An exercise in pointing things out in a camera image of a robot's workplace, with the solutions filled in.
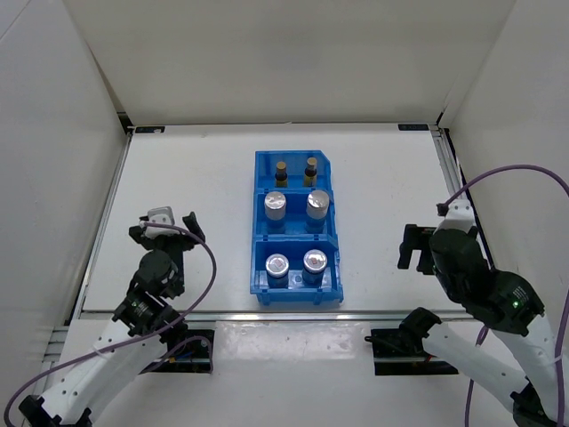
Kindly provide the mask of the silver-lid blue-band jar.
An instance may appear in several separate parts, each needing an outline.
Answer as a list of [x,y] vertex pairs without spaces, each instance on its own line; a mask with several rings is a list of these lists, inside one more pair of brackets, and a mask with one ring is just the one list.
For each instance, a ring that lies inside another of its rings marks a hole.
[[324,190],[315,189],[307,197],[306,204],[306,229],[309,233],[321,233],[325,218],[330,206],[330,197]]
[[286,197],[280,191],[271,191],[264,198],[264,212],[268,231],[283,233],[285,231]]

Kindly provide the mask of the yellow-label brown bottle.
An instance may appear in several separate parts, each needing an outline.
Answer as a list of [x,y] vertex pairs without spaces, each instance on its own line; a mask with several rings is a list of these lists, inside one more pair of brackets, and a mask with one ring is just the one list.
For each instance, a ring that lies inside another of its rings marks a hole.
[[304,169],[303,186],[315,187],[317,185],[317,159],[309,157]]
[[275,186],[277,188],[288,187],[287,165],[284,161],[279,161],[276,163]]

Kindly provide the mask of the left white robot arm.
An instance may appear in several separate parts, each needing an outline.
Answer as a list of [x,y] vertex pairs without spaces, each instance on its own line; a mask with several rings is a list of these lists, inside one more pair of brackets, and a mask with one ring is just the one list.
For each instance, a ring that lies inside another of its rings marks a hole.
[[170,207],[148,211],[129,229],[146,253],[124,299],[85,356],[66,363],[67,372],[40,395],[19,404],[31,426],[92,426],[108,403],[137,375],[159,367],[195,341],[170,301],[182,295],[184,254],[205,242],[196,215],[178,227]]

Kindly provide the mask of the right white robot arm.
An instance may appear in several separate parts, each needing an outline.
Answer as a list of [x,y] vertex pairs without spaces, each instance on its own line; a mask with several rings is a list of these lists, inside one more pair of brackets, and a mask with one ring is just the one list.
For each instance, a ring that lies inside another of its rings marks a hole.
[[491,393],[518,426],[568,424],[568,366],[545,306],[533,287],[513,272],[491,268],[477,230],[438,228],[429,237],[433,272],[447,297],[499,339],[517,361],[513,368],[456,334],[424,308],[399,326],[404,352],[440,358]]

